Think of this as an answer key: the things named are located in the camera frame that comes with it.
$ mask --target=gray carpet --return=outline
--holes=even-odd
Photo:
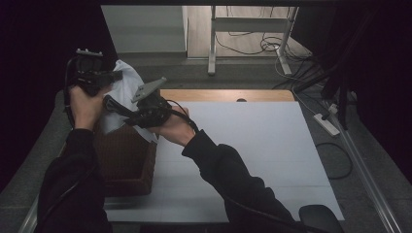
[[[234,88],[234,89],[271,89],[282,83],[285,78],[277,75],[274,59],[254,60],[218,60],[217,74],[207,75],[205,60],[186,60],[173,57],[139,58],[123,56],[123,61],[135,67],[145,82],[168,78],[162,88]],[[292,64],[292,70],[299,67]],[[304,64],[302,70],[310,64]],[[299,94],[303,102],[314,112],[324,114],[325,109],[317,102],[320,88],[313,86]],[[32,205],[41,184],[43,174],[50,161],[59,153],[64,139],[69,132],[67,119],[62,113],[62,96],[56,96],[56,109],[50,122],[45,127],[33,150],[14,179],[0,195],[0,229],[1,232],[17,232],[28,209]],[[333,142],[341,145],[340,138],[331,138],[324,129],[312,119],[313,114],[302,107],[314,143]],[[412,187],[402,176],[391,158],[360,122],[356,107],[348,108],[349,132],[354,138],[364,161],[376,182],[381,187],[388,202],[394,210],[404,232],[412,231]],[[319,148],[321,160],[329,176],[339,176],[348,169],[348,160],[344,152],[333,146]],[[358,173],[354,170],[349,177],[330,181],[342,213],[346,218],[341,224],[345,232],[368,233],[387,232],[378,213],[363,188]],[[114,224],[115,232],[138,232],[136,224]]]

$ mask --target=white tabletop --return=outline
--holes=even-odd
[[[328,206],[343,219],[297,102],[181,102],[216,144],[236,148],[299,220],[300,207]],[[226,222],[223,199],[204,182],[183,148],[159,139],[152,193],[107,198],[109,221]]]

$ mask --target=white power strip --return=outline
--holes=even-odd
[[[337,128],[335,128],[335,126],[333,126],[333,124],[331,124],[329,120],[322,120],[321,114],[316,114],[313,116],[313,118],[330,134],[330,136],[335,137],[340,134],[339,130],[337,130]]]

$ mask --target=wooden floor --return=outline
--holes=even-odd
[[[287,7],[225,7],[219,6],[216,9],[216,17],[279,17],[284,18],[288,15]],[[208,57],[210,47],[210,31],[211,31],[211,7],[210,6],[188,6],[189,17],[189,34],[188,34],[188,57]],[[254,53],[262,51],[260,43],[263,33],[252,33],[242,36],[234,36],[244,34],[240,32],[218,32],[217,38],[219,42],[227,47],[244,53]],[[277,37],[266,39],[269,43],[280,43],[283,33],[265,33],[264,38]],[[296,55],[306,56],[309,50],[304,48],[294,39],[289,38],[288,45],[292,52]],[[259,54],[242,54],[237,51],[226,49],[216,42],[217,56],[276,56],[276,52],[262,52]]]

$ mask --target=black long-sleeved shirt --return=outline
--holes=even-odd
[[[73,130],[67,138],[65,153],[46,172],[38,203],[38,221],[46,215],[58,198],[77,181],[79,185],[44,221],[41,232],[112,232],[104,205],[104,181],[92,145],[93,133]],[[252,177],[239,153],[227,145],[215,143],[202,130],[184,148],[199,167],[201,177],[224,198],[230,228],[233,232],[295,232],[282,223],[240,208],[268,213],[286,221],[294,221],[289,211],[275,198],[261,178]]]

